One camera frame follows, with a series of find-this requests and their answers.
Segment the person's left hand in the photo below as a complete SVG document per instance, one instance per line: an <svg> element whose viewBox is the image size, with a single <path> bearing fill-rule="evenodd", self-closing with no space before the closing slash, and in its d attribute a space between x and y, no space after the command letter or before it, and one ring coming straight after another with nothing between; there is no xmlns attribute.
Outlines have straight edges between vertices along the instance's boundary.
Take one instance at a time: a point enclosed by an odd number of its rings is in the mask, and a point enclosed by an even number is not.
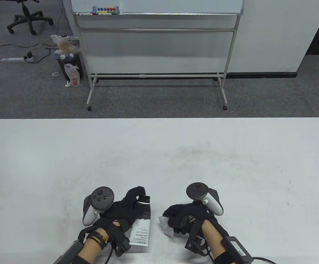
<svg viewBox="0 0 319 264"><path fill-rule="evenodd" d="M108 230L114 222L118 222L123 233L127 232L145 209L138 204L137 197L145 195L146 191L142 186L130 189L121 201L114 202L93 225Z"/></svg>

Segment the person's right hand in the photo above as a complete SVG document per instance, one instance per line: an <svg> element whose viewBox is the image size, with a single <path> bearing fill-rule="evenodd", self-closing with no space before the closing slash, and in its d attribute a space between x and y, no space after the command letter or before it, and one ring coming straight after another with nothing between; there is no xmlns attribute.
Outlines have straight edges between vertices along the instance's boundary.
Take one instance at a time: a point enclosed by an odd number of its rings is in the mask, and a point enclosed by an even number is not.
<svg viewBox="0 0 319 264"><path fill-rule="evenodd" d="M190 234L191 230L194 230L195 234L201 237L203 237L202 225L205 220L210 221L214 226L218 224L214 214L199 201L172 205L164 211L162 216L168 218L167 224L174 229L175 233Z"/></svg>

